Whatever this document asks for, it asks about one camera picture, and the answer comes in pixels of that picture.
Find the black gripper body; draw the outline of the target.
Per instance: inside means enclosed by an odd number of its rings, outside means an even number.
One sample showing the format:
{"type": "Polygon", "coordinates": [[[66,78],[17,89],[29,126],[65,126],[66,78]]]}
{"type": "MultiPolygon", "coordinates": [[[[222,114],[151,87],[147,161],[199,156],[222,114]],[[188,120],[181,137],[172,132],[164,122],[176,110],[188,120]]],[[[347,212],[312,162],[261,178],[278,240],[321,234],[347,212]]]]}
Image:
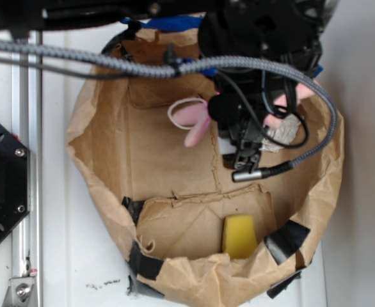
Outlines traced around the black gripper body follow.
{"type": "Polygon", "coordinates": [[[234,148],[226,168],[256,169],[264,118],[296,112],[296,83],[277,66],[315,73],[326,9],[326,1],[216,1],[207,10],[198,41],[202,56],[220,63],[208,112],[234,148]]]}

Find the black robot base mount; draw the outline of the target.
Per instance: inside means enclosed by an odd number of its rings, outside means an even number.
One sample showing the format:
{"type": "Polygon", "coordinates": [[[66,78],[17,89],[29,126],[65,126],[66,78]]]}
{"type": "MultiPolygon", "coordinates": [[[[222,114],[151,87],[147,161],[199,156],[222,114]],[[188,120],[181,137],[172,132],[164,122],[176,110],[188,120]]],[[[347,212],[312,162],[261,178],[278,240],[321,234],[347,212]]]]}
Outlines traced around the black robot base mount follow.
{"type": "Polygon", "coordinates": [[[0,243],[28,214],[29,150],[0,124],[0,243]]]}

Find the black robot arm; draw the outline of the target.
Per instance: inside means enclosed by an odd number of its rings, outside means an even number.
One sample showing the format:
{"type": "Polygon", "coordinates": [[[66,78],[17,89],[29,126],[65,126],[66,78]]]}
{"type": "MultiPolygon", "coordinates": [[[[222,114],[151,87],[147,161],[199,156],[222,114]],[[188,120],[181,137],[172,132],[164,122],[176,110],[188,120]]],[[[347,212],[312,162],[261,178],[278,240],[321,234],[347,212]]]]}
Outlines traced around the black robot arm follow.
{"type": "Polygon", "coordinates": [[[235,153],[231,168],[256,172],[264,119],[296,112],[299,85],[328,106],[313,81],[321,55],[319,36],[329,19],[326,1],[0,1],[0,52],[45,56],[112,68],[114,78],[213,76],[221,93],[211,98],[208,119],[217,121],[235,153]],[[128,63],[105,54],[26,42],[31,31],[63,31],[121,22],[165,31],[198,29],[201,58],[189,60],[167,48],[159,67],[128,63]]]}

